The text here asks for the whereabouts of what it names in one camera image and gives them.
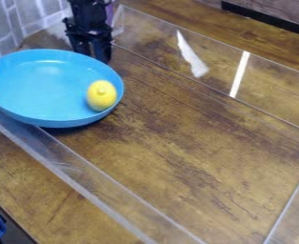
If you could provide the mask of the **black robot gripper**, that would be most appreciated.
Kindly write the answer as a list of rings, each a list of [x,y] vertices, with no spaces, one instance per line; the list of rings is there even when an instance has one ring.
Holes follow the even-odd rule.
[[[81,54],[89,54],[87,39],[93,39],[94,58],[107,64],[111,59],[111,27],[107,20],[113,0],[67,0],[67,3],[71,17],[65,17],[62,22],[71,48]]]

